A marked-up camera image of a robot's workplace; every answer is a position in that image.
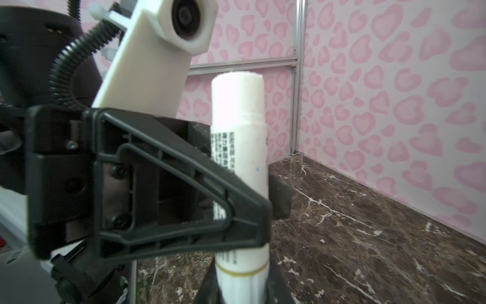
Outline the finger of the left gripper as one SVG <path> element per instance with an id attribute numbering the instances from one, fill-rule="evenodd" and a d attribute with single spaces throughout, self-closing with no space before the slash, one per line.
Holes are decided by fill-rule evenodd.
<path id="1" fill-rule="evenodd" d="M 210 126 L 189 122 L 187 141 L 200 152 L 211 157 Z M 277 176 L 268 175 L 269 201 L 273 206 L 273 220 L 287 219 L 291 214 L 291 188 Z"/>
<path id="2" fill-rule="evenodd" d="M 190 144 L 188 122 L 93 110 L 99 258 L 130 262 L 269 242 L 272 204 Z"/>

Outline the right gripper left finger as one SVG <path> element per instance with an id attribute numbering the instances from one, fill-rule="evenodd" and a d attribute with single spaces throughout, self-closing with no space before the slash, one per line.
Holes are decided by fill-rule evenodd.
<path id="1" fill-rule="evenodd" d="M 220 304 L 215 262 L 211 262 L 193 304 Z"/>

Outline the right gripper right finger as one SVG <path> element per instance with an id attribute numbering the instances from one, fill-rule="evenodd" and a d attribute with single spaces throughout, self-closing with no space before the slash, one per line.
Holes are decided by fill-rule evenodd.
<path id="1" fill-rule="evenodd" d="M 285 278 L 276 262 L 270 262 L 267 280 L 267 304 L 294 304 Z"/>

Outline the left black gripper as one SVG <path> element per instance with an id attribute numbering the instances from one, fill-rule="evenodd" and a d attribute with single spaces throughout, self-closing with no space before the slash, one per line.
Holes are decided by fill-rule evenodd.
<path id="1" fill-rule="evenodd" d="M 40 260 L 95 235 L 94 113 L 56 105 L 27 112 L 28 240 Z"/>

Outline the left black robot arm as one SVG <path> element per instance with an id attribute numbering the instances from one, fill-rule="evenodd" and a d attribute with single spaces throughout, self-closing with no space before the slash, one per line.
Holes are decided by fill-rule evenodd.
<path id="1" fill-rule="evenodd" d="M 196 303 L 291 303 L 270 254 L 291 190 L 268 173 L 264 79 L 211 84 L 211 125 L 179 120 L 216 1 L 89 7 L 97 24 L 1 6 L 1 187 L 26 197 L 27 242 L 63 303 L 127 303 L 129 263 L 212 252 Z"/>

